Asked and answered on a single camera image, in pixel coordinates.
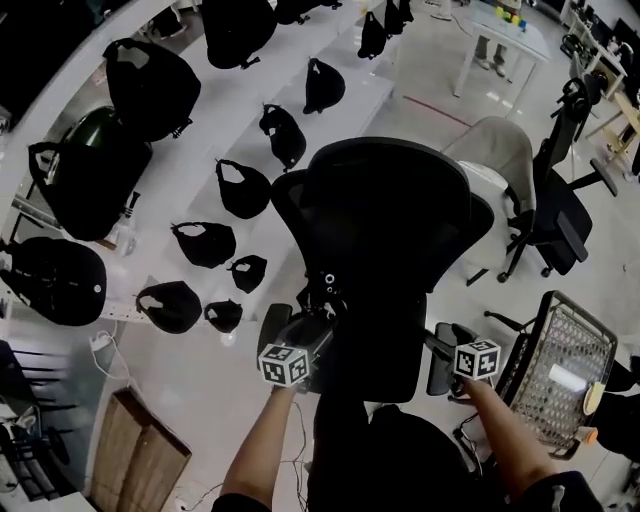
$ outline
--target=white table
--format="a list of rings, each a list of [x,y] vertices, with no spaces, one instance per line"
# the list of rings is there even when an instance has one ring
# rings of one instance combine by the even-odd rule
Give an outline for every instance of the white table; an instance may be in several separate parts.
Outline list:
[[[506,214],[506,195],[509,184],[493,169],[469,162],[458,162],[469,180],[469,188],[484,199],[493,210],[493,226],[462,259],[478,268],[501,270],[507,260],[507,246],[511,243]]]
[[[609,52],[609,50],[607,50],[604,46],[602,46],[595,37],[593,37],[593,34],[591,33],[591,29],[584,24],[584,22],[580,19],[578,14],[573,9],[570,9],[570,12],[571,12],[571,16],[573,17],[573,22],[571,23],[569,34],[575,33],[576,28],[580,27],[580,29],[582,30],[582,35],[580,36],[580,42],[584,43],[585,38],[588,38],[591,45],[597,51],[596,54],[591,59],[591,62],[589,62],[589,65],[587,66],[587,69],[585,72],[591,73],[594,69],[596,69],[598,62],[600,62],[600,59],[602,57],[607,59],[611,63],[611,65],[615,67],[616,70],[618,71],[618,76],[616,77],[613,84],[611,84],[611,86],[609,87],[609,89],[604,95],[606,99],[610,99],[611,95],[618,90],[618,87],[620,87],[620,83],[622,82],[622,80],[624,80],[624,78],[627,76],[627,72],[622,67],[622,64],[620,64],[620,61],[616,59],[616,57],[614,57]]]
[[[524,92],[527,86],[533,82],[535,77],[538,75],[540,68],[539,64],[546,64],[551,59],[547,43],[540,31],[531,25],[531,23],[527,23],[527,30],[523,32],[520,27],[498,18],[498,16],[496,16],[495,8],[485,4],[484,2],[476,1],[472,4],[470,21],[473,26],[473,33],[471,34],[467,56],[465,57],[464,64],[462,65],[462,70],[460,71],[460,76],[458,77],[458,82],[456,83],[456,88],[453,94],[454,96],[460,97],[464,83],[467,80],[467,75],[469,74],[469,68],[473,62],[473,57],[475,55],[476,46],[478,45],[478,39],[480,36],[492,39],[507,48],[511,48],[518,52],[518,57],[511,73],[510,81],[512,81],[511,79],[520,68],[523,55],[529,57],[533,61],[533,67],[529,72],[529,76],[513,102],[513,106],[509,111],[509,114],[507,115],[507,119],[510,119],[518,112],[518,109],[524,100]]]

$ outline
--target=person's legs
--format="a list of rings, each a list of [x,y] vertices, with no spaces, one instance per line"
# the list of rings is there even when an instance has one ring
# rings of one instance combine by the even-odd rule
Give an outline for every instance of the person's legs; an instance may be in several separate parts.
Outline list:
[[[505,10],[505,12],[508,12],[512,15],[516,15],[516,16],[520,15],[519,9],[512,9],[510,7],[507,7],[506,5],[503,5],[502,8]],[[506,55],[507,55],[506,46],[499,44],[498,47],[496,48],[496,53],[493,56],[493,62],[495,62],[496,64],[496,73],[498,73],[498,75],[500,75],[503,78],[507,76],[507,72],[504,69]]]
[[[491,67],[487,60],[487,44],[489,44],[489,40],[484,36],[480,36],[478,45],[476,46],[476,59],[478,59],[478,64],[484,69]]]
[[[307,501],[310,512],[329,512],[357,503],[363,475],[353,460],[366,454],[369,420],[364,403],[334,388],[322,394],[313,424],[313,462]]]
[[[496,73],[498,73],[498,75],[500,75],[502,78],[507,76],[507,72],[504,69],[504,57],[506,54],[507,54],[507,48],[499,44],[498,47],[496,48],[496,53],[493,56],[493,62],[496,65]]]

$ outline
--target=white shelving unit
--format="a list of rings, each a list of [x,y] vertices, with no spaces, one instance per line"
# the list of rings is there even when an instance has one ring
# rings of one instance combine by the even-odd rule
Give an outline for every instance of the white shelving unit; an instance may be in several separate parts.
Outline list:
[[[113,40],[133,34],[172,2],[137,0],[105,23],[85,42],[48,85],[21,124],[5,141],[0,167],[0,219],[4,221],[11,200],[27,169],[27,146],[45,136],[58,115],[102,63],[102,53]],[[270,205],[259,217],[244,221],[224,210],[215,175],[215,159],[228,158],[262,171],[270,180],[282,172],[271,153],[269,140],[258,128],[264,103],[277,103],[298,121],[308,142],[296,168],[304,168],[326,144],[355,137],[366,129],[392,93],[394,83],[373,75],[381,62],[393,61],[399,38],[391,39],[385,53],[373,61],[357,57],[362,28],[356,26],[368,10],[383,0],[343,0],[333,11],[316,8],[304,25],[279,25],[272,39],[257,52],[261,62],[247,70],[219,70],[207,60],[204,36],[181,56],[190,64],[202,91],[191,118],[193,125],[177,139],[153,144],[154,156],[136,190],[136,250],[120,257],[97,244],[107,266],[108,302],[103,316],[125,321],[145,321],[135,312],[135,295],[149,278],[160,282],[186,281],[203,304],[232,298],[242,300],[245,318],[268,289],[284,258],[293,247],[286,226]],[[308,59],[318,56],[345,77],[347,93],[342,102],[322,115],[305,116],[305,79]],[[188,263],[170,226],[181,221],[209,221],[231,225],[238,248],[235,259],[258,254],[268,260],[262,285],[248,296],[239,296],[230,272],[222,267],[202,269]]]

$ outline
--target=white floor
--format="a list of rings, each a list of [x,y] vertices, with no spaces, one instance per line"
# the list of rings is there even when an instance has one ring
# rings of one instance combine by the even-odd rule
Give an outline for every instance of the white floor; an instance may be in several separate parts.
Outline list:
[[[394,97],[374,120],[369,134],[400,137],[440,149],[473,124],[488,115],[505,115],[509,102],[519,87],[510,86],[493,71],[473,66],[463,96],[452,95],[453,84],[462,65],[468,36],[456,22],[435,21],[429,9],[416,9],[415,22],[402,36],[398,87]],[[455,9],[462,27],[468,29],[465,17],[468,9]],[[553,120],[549,115],[568,80],[569,59],[558,49],[565,31],[552,21],[528,8],[524,18],[545,34],[552,61],[532,84],[517,122],[529,134],[534,148],[551,133]],[[514,55],[509,55],[509,62]],[[446,112],[459,121],[405,99],[411,97]],[[600,120],[591,118],[590,128],[615,112],[611,104],[595,108]],[[590,142],[575,145],[575,176],[590,172],[589,159],[604,153],[599,136]],[[568,159],[559,166],[567,179],[571,178]],[[502,343],[512,343],[514,336],[482,313],[486,309],[502,312],[515,319],[528,320],[537,311],[544,292],[558,289],[578,301],[593,315],[603,320],[620,335],[622,341],[637,343],[640,315],[635,308],[640,296],[640,238],[635,226],[640,221],[640,186],[629,185],[620,177],[620,168],[612,166],[620,195],[611,197],[604,185],[597,184],[578,192],[590,211],[594,228],[587,242],[589,259],[569,275],[552,275],[543,279],[542,261],[533,250],[527,250],[513,278],[500,285],[489,274],[472,288],[464,280],[473,269],[456,263],[444,276],[429,298],[428,324],[455,321],[466,324],[482,335]],[[149,407],[193,451],[193,459],[183,474],[165,510],[174,510],[174,498],[189,509],[211,487],[220,483],[243,437],[264,403],[269,389],[262,383],[255,368],[256,335],[268,304],[275,301],[294,303],[295,294],[304,283],[304,267],[299,253],[293,252],[286,261],[270,293],[258,309],[255,323],[243,325],[236,344],[224,347],[219,336],[209,330],[193,330],[184,336],[169,336],[151,326],[130,325],[122,338],[121,348],[130,363]],[[452,405],[445,398],[428,397],[426,372],[430,353],[424,352],[423,372],[414,399],[403,410],[427,418],[446,433],[469,415],[468,408]],[[299,396],[307,433],[317,403],[316,396]],[[292,410],[283,460],[291,460],[300,450],[302,432],[296,409]],[[310,443],[306,450],[311,455]],[[358,462],[350,461],[358,471]],[[605,500],[616,490],[628,467],[628,462],[596,445],[581,448],[576,457],[561,467],[576,468],[590,481],[596,495]],[[210,510],[216,492],[208,495],[196,508]],[[295,475],[291,464],[283,464],[279,477],[274,510],[294,512],[298,509],[295,496]]]

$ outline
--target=table leg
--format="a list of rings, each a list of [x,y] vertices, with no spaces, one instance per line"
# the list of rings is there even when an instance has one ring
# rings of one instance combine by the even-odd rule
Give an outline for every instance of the table leg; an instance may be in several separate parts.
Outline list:
[[[513,121],[516,118],[516,115],[518,114],[518,110],[520,109],[520,106],[522,105],[522,102],[525,99],[525,92],[527,90],[527,87],[531,84],[531,82],[535,81],[539,72],[540,72],[540,66],[538,65],[538,62],[533,61],[533,67],[529,72],[529,76],[527,77],[524,84],[522,85],[522,89],[520,89],[518,96],[516,96],[516,99],[513,102],[513,106],[511,107],[511,110],[507,114],[508,120]]]
[[[593,59],[591,59],[591,62],[587,66],[585,73],[591,73],[594,69],[596,69],[598,62],[600,62],[600,57],[602,57],[602,52],[598,50],[598,53],[595,54],[595,56],[593,57]]]
[[[620,116],[622,115],[622,111],[618,112],[615,116],[613,116],[611,119],[609,119],[608,121],[605,121],[604,123],[602,123],[600,126],[598,126],[595,130],[593,130],[592,132],[587,133],[584,138],[585,139],[590,139],[591,137],[593,137],[596,133],[598,133],[600,130],[602,130],[603,128],[607,127],[608,125],[610,125],[611,123],[613,123],[616,119],[618,119]]]
[[[480,39],[480,32],[474,30],[471,37],[471,42],[469,43],[469,49],[467,50],[467,56],[464,59],[464,64],[462,65],[462,69],[460,70],[460,76],[458,77],[458,81],[456,82],[456,88],[453,91],[453,95],[458,98],[460,97],[460,93],[462,92],[464,83],[467,80],[469,68],[471,67],[471,62],[473,61],[473,56],[475,55],[476,47],[478,46],[478,39]]]
[[[509,83],[512,84],[514,78],[520,71],[520,65],[522,64],[522,53],[518,52],[516,56],[516,61],[513,63],[513,69],[511,70],[511,74],[509,75]]]
[[[605,99],[608,100],[609,98],[611,98],[611,96],[613,96],[613,93],[618,90],[618,87],[620,86],[620,83],[623,79],[624,76],[622,75],[622,73],[618,73],[618,77],[616,78],[615,82],[613,82],[613,85],[609,87],[607,94],[604,95]]]

